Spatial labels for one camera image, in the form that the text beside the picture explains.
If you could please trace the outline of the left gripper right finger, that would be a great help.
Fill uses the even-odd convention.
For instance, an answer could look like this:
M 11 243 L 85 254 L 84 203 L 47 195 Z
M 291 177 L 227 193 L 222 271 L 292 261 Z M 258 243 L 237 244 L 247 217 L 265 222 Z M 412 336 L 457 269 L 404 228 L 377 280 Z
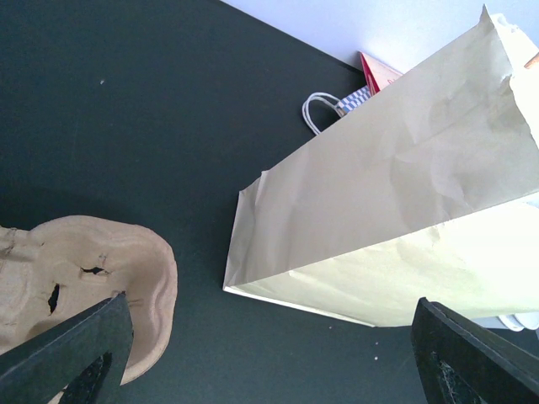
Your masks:
M 439 302 L 419 299 L 411 339 L 429 403 L 538 402 L 538 357 Z

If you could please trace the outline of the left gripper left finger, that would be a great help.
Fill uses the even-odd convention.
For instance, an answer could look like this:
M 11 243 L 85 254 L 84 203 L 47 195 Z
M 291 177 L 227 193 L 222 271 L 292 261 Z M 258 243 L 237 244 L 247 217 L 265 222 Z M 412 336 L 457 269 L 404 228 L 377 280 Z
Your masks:
M 1 355 L 1 402 L 112 403 L 133 343 L 125 293 Z

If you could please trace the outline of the kraft paper bag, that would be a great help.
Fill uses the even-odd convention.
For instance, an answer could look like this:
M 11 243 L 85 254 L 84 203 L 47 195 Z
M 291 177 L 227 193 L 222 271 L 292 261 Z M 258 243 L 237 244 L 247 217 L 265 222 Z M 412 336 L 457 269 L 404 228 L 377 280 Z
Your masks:
M 226 292 L 371 327 L 538 308 L 537 46 L 478 23 L 237 203 Z

